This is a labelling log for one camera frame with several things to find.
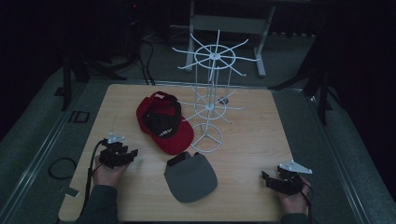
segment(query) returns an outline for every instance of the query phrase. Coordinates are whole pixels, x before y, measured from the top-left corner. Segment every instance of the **white logo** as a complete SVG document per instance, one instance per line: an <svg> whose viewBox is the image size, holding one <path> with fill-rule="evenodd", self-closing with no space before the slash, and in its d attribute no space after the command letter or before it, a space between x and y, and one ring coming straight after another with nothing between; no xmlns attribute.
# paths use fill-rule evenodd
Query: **white logo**
<svg viewBox="0 0 396 224"><path fill-rule="evenodd" d="M168 133L171 133L171 132L172 132L172 129L165 130L162 133L160 133L160 137L162 137L162 136L164 136L164 135L166 135Z"/></svg>

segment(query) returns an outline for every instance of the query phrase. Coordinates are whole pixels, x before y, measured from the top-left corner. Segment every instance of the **hand-mounted device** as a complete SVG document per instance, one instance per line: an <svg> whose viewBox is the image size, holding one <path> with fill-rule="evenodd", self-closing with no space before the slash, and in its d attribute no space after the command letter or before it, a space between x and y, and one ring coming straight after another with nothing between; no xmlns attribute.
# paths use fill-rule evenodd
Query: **hand-mounted device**
<svg viewBox="0 0 396 224"><path fill-rule="evenodd" d="M111 169L114 169L115 166L128 164L137 156L138 149L128 153L128 147L123 146L121 142L105 142L103 145L106 149L101 151L99 162Z"/></svg>
<svg viewBox="0 0 396 224"><path fill-rule="evenodd" d="M272 178L264 171L262 171L262 179L265 180L267 188L287 195L296 194L303 189L304 181L298 172L312 174L312 170L306 169L294 161L278 165L277 171L280 179Z"/></svg>

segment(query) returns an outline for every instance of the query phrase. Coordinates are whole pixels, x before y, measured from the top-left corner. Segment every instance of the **cable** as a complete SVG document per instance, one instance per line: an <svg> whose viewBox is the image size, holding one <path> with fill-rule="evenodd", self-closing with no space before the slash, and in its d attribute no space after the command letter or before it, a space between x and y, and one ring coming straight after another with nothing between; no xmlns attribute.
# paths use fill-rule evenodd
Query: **cable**
<svg viewBox="0 0 396 224"><path fill-rule="evenodd" d="M60 159L54 161L54 162L49 166L49 169L48 169L49 176L52 177L52 178L54 178L54 179L59 179L59 180L65 180L65 179L70 179L70 178L72 178L73 175L68 175L68 176L56 176L56 175L54 175L54 174L52 173L52 167L53 167L57 162L59 162L59 161L71 161L71 162L73 163L73 166L74 166L75 170L76 170L76 168L77 168L77 164L76 164L75 161L73 161L72 159L67 158L67 157L62 157L62 158L60 158Z"/></svg>
<svg viewBox="0 0 396 224"><path fill-rule="evenodd" d="M92 171L92 175L95 174L95 172L99 169L99 167L101 167L103 164L100 163L93 171Z"/></svg>
<svg viewBox="0 0 396 224"><path fill-rule="evenodd" d="M287 179L291 182L291 184L295 185L295 182L292 180L292 178L287 175ZM308 197L303 193L303 189L300 190L300 194L304 197L305 201L306 201L306 205L308 206L308 223L309 224L313 224L313 223L317 223L318 222L313 218L312 216L312 200L314 199L314 190L312 189L311 186L309 186L308 184L306 184L303 181L304 185L309 187L310 192L312 192L312 197L310 199L308 199Z"/></svg>
<svg viewBox="0 0 396 224"><path fill-rule="evenodd" d="M103 144L105 141L107 141L107 139L104 139L104 140L102 140L102 141L99 141L99 142L96 144L95 148L93 149L92 157L91 157L91 162L90 162L90 167L88 168L87 183L86 183L86 185L85 185L85 198L84 198L84 204L82 205L82 209L81 209L80 215L84 212L84 209L85 209L85 207L86 207L86 205L87 205L87 202L88 202L88 200L90 199L91 178L92 178L92 175L93 175L92 167L93 167L93 161L94 161L94 159L95 159L96 151L97 151L97 149L99 148L99 146L100 146L101 144Z"/></svg>
<svg viewBox="0 0 396 224"><path fill-rule="evenodd" d="M151 47L151 53L148 56L148 61L147 61L146 65L144 65L142 57L140 56L140 54L138 54L137 59L140 62L140 65L141 65L140 69L143 72L143 78L146 80L146 83L149 85L149 81L150 81L151 85L155 86L155 81L154 81L154 79L152 78L152 76L151 76L151 74L149 72L149 62L151 61L151 57L152 57L152 55L154 53L154 47L148 41L142 40L142 42L147 44L147 45L149 45Z"/></svg>

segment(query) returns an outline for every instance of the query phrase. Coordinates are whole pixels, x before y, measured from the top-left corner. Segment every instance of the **gray cap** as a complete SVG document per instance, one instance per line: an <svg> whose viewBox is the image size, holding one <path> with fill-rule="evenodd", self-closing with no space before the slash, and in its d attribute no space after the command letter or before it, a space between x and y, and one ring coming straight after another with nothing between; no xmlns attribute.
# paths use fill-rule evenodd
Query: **gray cap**
<svg viewBox="0 0 396 224"><path fill-rule="evenodd" d="M192 157L185 151L168 161L165 179L175 198L181 203L195 202L218 185L215 171L202 154Z"/></svg>

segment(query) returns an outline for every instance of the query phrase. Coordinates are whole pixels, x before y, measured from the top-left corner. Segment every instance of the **dark background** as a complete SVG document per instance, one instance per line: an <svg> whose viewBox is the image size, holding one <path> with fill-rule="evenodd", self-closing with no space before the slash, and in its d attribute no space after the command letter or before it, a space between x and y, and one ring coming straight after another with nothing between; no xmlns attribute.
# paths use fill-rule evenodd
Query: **dark background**
<svg viewBox="0 0 396 224"><path fill-rule="evenodd" d="M262 4L245 1L236 13L260 15L247 9L253 2ZM327 2L277 1L271 35L317 37L301 73L312 67L330 71L331 86L395 198L396 5L386 0L318 3ZM183 0L5 0L0 4L1 138L47 78L62 67L70 49L100 61L114 54L134 54L139 41L128 47L117 43L138 36L147 24L166 39L169 24L187 25L190 11L189 1ZM235 7L225 4L222 11L219 5L207 6L201 10L208 14L235 13Z"/></svg>

